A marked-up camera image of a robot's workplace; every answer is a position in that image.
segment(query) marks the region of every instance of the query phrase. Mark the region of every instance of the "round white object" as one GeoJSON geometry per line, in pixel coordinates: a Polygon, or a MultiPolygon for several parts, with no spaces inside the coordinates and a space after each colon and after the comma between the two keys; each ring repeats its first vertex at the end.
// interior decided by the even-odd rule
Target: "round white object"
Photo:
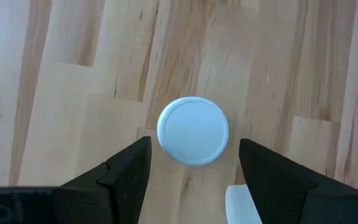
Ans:
{"type": "Polygon", "coordinates": [[[161,112],[157,137],[175,161],[201,166],[222,154],[229,139],[229,125],[223,111],[212,101],[183,97],[161,112]]]}
{"type": "Polygon", "coordinates": [[[227,224],[262,224],[246,184],[227,187],[225,208],[227,224]]]}

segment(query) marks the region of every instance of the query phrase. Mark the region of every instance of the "wooden floor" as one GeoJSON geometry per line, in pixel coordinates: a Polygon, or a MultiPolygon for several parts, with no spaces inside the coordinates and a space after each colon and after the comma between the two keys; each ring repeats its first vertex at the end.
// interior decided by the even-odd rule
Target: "wooden floor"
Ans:
{"type": "Polygon", "coordinates": [[[358,0],[0,0],[0,185],[58,185],[142,136],[140,223],[225,223],[250,138],[358,188],[358,0]],[[199,95],[231,137],[203,167],[156,140],[199,95]]]}

